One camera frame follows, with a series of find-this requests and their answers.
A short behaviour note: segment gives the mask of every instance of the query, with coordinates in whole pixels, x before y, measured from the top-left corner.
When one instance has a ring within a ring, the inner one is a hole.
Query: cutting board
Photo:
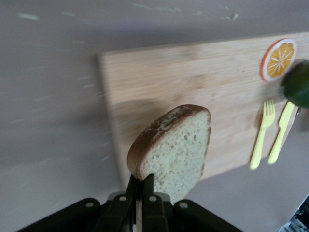
[[[296,59],[309,58],[309,32],[103,54],[102,79],[124,186],[130,177],[126,157],[135,138],[155,119],[181,104],[201,105],[211,113],[211,138],[201,178],[205,179],[249,164],[261,106],[273,98],[276,123],[266,132],[262,153],[266,157],[286,99],[281,82],[264,82],[259,69],[264,53],[282,38],[296,41]]]

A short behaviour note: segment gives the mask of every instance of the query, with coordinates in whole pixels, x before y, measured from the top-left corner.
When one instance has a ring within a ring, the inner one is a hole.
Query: avocado
[[[294,105],[309,108],[309,60],[298,63],[283,80],[284,95]]]

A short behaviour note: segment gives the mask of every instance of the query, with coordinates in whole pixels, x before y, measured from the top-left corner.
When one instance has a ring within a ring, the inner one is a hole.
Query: bread crust
[[[127,156],[127,166],[133,176],[143,181],[146,176],[140,175],[140,167],[147,157],[151,148],[161,139],[164,139],[165,133],[183,122],[186,118],[194,116],[200,112],[207,112],[208,124],[210,124],[211,115],[208,109],[192,104],[181,105],[167,112],[148,126],[133,142]],[[205,141],[208,147],[210,141],[211,128],[208,128],[208,140]]]

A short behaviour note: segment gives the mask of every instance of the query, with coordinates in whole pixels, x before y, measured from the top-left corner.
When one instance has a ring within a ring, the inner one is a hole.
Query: yellow utensil
[[[275,121],[275,113],[276,112],[275,112],[274,100],[270,99],[264,102],[262,123],[260,126],[260,131],[257,135],[255,147],[250,162],[251,170],[256,169],[260,164],[265,132],[266,129],[270,127],[270,125]]]
[[[268,158],[268,164],[274,164],[277,161],[280,149],[281,149],[281,144],[283,141],[283,137],[286,131],[286,128],[288,126],[288,123],[290,121],[293,109],[294,109],[294,104],[288,101],[284,107],[284,110],[282,112],[282,115],[279,119],[279,133],[277,135],[276,141],[272,147],[272,150],[270,152],[269,158]]]

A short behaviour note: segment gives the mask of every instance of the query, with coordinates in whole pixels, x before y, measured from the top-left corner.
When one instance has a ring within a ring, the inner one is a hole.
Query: orange slice
[[[297,52],[296,42],[281,39],[265,53],[261,64],[261,76],[265,81],[276,81],[283,77],[293,64]]]

